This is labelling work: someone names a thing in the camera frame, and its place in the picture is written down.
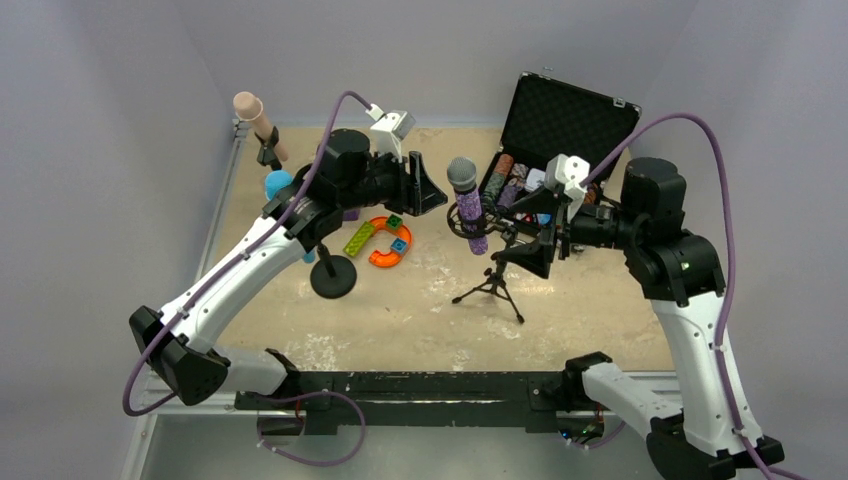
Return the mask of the purple glitter microphone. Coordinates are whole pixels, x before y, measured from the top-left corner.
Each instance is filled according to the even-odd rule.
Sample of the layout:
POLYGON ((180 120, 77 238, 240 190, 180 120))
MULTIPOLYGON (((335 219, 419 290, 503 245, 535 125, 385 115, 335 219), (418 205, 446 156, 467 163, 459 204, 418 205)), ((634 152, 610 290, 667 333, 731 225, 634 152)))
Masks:
POLYGON ((471 253, 484 255, 488 251, 488 239, 483 232, 485 216, 474 162, 468 157, 452 159, 447 168, 447 178, 456 197, 460 231, 465 235, 471 253))

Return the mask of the black mic stand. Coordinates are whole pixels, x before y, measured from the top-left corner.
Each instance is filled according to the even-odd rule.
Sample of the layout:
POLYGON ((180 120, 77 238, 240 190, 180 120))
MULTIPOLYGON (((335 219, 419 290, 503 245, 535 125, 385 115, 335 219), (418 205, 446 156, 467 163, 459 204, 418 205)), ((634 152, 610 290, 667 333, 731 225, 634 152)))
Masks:
POLYGON ((354 264, 344 256, 331 254, 323 245, 316 246, 318 260, 310 273, 313 291, 325 299, 339 299, 350 293, 358 275, 354 264))
POLYGON ((273 126, 266 138, 261 137, 258 132, 255 132, 254 136, 260 144, 259 153, 256 157, 257 163, 271 171, 281 171, 283 169, 282 161, 275 150, 277 146, 280 146, 278 128, 273 126))

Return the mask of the blue microphone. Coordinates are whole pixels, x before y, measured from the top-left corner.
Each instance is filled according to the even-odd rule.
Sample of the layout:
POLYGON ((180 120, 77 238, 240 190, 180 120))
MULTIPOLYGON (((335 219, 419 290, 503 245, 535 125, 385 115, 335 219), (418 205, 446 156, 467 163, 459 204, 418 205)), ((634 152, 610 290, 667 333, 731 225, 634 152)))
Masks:
POLYGON ((277 192, 289 186, 293 182, 293 177, 285 170, 272 170, 265 177, 264 188, 265 197, 270 201, 277 192))

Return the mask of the pink microphone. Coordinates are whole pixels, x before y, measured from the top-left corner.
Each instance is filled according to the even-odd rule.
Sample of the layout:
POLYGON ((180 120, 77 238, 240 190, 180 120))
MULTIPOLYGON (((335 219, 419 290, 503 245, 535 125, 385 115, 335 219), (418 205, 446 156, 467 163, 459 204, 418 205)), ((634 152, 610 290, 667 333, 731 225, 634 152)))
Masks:
POLYGON ((289 154, 282 144, 279 130, 265 113, 263 101, 252 92, 241 91, 234 95, 232 105, 238 119, 249 123, 254 134, 274 152, 276 158, 286 162, 289 154))

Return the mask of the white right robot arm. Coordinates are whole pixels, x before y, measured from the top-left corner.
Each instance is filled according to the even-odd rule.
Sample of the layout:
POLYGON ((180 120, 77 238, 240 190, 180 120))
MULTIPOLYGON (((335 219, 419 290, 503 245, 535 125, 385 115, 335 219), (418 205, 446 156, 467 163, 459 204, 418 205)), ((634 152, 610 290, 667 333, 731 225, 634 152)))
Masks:
POLYGON ((611 410, 644 439, 666 479, 730 479, 741 469, 780 463, 783 446, 752 414, 721 321, 730 288, 717 251, 682 226, 685 179, 669 161, 634 159, 619 205, 607 208, 585 202, 589 173, 579 157, 551 159, 542 183, 515 204, 550 221, 533 242, 503 256, 546 276, 572 243, 622 251, 668 342, 681 399, 662 398, 600 352, 567 361, 561 383, 542 387, 541 397, 568 411, 611 410))

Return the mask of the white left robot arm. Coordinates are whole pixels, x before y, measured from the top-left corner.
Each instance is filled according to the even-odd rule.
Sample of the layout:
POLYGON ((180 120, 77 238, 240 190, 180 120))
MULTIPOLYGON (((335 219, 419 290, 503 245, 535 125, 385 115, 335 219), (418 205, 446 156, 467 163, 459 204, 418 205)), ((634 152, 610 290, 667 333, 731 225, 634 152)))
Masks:
POLYGON ((420 152, 377 152, 366 134, 351 129, 326 134, 314 162, 269 200, 218 264, 174 300, 131 314, 142 363, 186 406, 220 390, 276 393, 294 370, 283 355, 216 345, 237 314, 285 268, 321 247, 346 212, 382 205, 421 216, 446 202, 420 152))

